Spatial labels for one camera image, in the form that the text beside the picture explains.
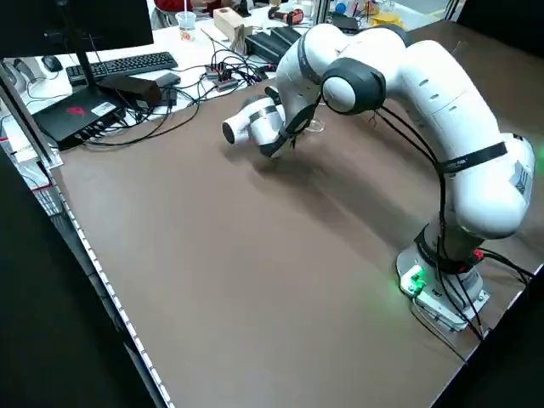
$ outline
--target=green led light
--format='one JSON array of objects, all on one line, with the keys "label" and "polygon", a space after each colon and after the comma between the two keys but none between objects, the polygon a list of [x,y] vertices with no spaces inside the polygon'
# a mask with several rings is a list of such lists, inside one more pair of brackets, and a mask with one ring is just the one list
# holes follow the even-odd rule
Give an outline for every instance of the green led light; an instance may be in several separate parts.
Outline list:
[{"label": "green led light", "polygon": [[419,266],[414,265],[406,273],[406,278],[409,279],[410,285],[408,286],[409,292],[421,292],[425,287],[426,283],[423,279],[425,276],[425,270]]},{"label": "green led light", "polygon": [[544,174],[544,145],[536,153],[536,171]]}]

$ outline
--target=clear plastic container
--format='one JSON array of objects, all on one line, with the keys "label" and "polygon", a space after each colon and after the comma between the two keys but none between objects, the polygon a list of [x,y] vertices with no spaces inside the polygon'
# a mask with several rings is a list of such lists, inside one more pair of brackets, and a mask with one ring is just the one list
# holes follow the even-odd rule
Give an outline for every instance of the clear plastic container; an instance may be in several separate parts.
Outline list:
[{"label": "clear plastic container", "polygon": [[178,21],[181,39],[184,41],[195,41],[196,14],[190,11],[180,11],[176,13],[176,20]]}]

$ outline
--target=table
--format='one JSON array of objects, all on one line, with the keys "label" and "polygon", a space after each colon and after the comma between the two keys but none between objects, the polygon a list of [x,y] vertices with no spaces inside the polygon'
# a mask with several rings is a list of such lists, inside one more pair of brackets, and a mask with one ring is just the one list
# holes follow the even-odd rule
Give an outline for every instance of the table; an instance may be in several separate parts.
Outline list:
[{"label": "table", "polygon": [[[464,41],[501,124],[544,141],[544,62],[449,22],[414,36]],[[433,169],[382,124],[323,106],[325,131],[280,161],[235,150],[220,122],[263,86],[158,139],[71,150],[55,178],[178,406],[429,405],[459,361],[411,316],[394,260],[437,211]],[[520,233],[488,245],[530,270],[544,257],[541,179],[534,189]],[[480,271],[493,326],[520,286],[496,264]],[[469,331],[454,340],[475,345]]]}]

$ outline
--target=monitor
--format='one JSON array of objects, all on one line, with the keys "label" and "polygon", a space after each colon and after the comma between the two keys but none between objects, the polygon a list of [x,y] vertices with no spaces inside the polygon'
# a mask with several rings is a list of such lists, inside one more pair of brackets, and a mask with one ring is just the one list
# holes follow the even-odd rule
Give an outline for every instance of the monitor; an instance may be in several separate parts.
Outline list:
[{"label": "monitor", "polygon": [[10,0],[2,4],[0,58],[70,54],[65,6],[82,48],[98,50],[153,43],[146,0]]}]

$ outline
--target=black keyboard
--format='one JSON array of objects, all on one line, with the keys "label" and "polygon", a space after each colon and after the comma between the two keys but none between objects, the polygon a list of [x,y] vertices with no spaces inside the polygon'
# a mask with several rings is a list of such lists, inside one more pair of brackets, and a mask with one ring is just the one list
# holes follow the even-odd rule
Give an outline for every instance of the black keyboard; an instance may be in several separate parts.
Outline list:
[{"label": "black keyboard", "polygon": [[[104,61],[104,63],[95,62],[91,64],[91,71],[94,78],[100,81],[108,75],[143,74],[144,72],[167,70],[177,66],[178,63],[170,53],[155,53],[113,59]],[[68,74],[68,80],[72,87],[87,84],[81,65],[66,67],[66,74]]]}]

